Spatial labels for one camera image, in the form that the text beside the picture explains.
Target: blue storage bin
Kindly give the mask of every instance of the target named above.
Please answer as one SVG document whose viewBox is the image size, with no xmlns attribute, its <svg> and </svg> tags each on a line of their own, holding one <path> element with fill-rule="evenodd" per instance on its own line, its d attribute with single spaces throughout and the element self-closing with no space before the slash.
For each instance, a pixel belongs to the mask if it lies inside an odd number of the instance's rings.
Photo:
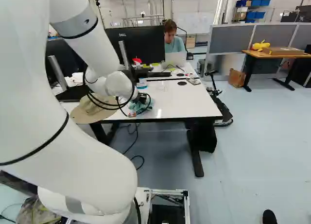
<svg viewBox="0 0 311 224">
<path fill-rule="evenodd" d="M 261 0 L 252 0 L 251 6 L 260 6 L 260 5 L 261 5 Z"/>
<path fill-rule="evenodd" d="M 246 19 L 254 19 L 256 18 L 256 12 L 247 12 Z"/>
<path fill-rule="evenodd" d="M 242 7 L 246 5 L 247 0 L 238 0 L 235 7 Z"/>
<path fill-rule="evenodd" d="M 271 0 L 261 0 L 261 6 L 268 6 Z"/>
<path fill-rule="evenodd" d="M 256 18 L 256 19 L 261 19 L 261 18 L 264 17 L 264 14 L 265 14 L 265 13 L 266 13 L 266 12 L 256 12 L 256 15 L 255 15 L 254 18 Z"/>
</svg>

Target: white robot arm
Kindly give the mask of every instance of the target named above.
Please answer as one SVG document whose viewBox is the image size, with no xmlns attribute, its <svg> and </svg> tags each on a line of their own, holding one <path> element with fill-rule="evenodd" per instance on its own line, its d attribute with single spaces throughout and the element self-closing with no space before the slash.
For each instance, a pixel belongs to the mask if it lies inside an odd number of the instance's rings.
<svg viewBox="0 0 311 224">
<path fill-rule="evenodd" d="M 87 85 L 102 95 L 132 93 L 132 82 L 117 70 L 123 68 L 88 0 L 50 0 L 50 23 L 88 64 Z M 132 99 L 138 92 L 135 88 Z"/>
<path fill-rule="evenodd" d="M 0 19 L 0 169 L 38 185 L 40 200 L 56 213 L 123 223 L 137 190 L 134 165 L 69 118 L 44 70 L 50 22 L 90 66 L 86 79 L 100 80 L 89 84 L 94 91 L 130 97 L 132 83 L 117 71 L 118 57 L 88 1 L 0 0 Z"/>
</svg>

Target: gray office partition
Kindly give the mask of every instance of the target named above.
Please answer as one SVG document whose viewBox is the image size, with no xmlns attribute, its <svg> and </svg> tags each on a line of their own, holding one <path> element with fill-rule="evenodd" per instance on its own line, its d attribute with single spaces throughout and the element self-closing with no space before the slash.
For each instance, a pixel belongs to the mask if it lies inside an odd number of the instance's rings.
<svg viewBox="0 0 311 224">
<path fill-rule="evenodd" d="M 287 47 L 295 28 L 296 24 L 257 25 L 251 45 L 265 39 L 271 47 Z"/>
<path fill-rule="evenodd" d="M 311 44 L 311 23 L 300 23 L 291 47 L 304 50 L 308 44 Z"/>
<path fill-rule="evenodd" d="M 241 52 L 247 49 L 253 25 L 213 26 L 209 53 Z"/>
<path fill-rule="evenodd" d="M 311 23 L 247 23 L 214 25 L 210 31 L 205 70 L 211 57 L 242 53 L 264 40 L 271 47 L 294 47 L 304 50 L 311 44 Z"/>
</svg>

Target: cell phone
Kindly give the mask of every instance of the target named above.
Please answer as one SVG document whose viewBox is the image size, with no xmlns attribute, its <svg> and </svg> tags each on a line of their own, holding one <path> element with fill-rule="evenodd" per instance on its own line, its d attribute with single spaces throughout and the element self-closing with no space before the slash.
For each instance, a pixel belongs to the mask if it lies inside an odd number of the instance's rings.
<svg viewBox="0 0 311 224">
<path fill-rule="evenodd" d="M 195 86 L 195 85 L 198 85 L 198 84 L 201 84 L 200 79 L 186 78 L 186 80 L 187 80 L 187 82 L 193 84 L 194 86 Z"/>
</svg>

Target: black shoe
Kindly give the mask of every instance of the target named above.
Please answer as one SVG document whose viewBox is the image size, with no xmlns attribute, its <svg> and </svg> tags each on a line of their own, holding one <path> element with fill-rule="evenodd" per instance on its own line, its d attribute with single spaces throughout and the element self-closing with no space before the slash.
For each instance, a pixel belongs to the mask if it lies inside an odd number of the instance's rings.
<svg viewBox="0 0 311 224">
<path fill-rule="evenodd" d="M 276 216 L 271 210 L 267 209 L 263 212 L 262 224 L 277 224 Z"/>
</svg>

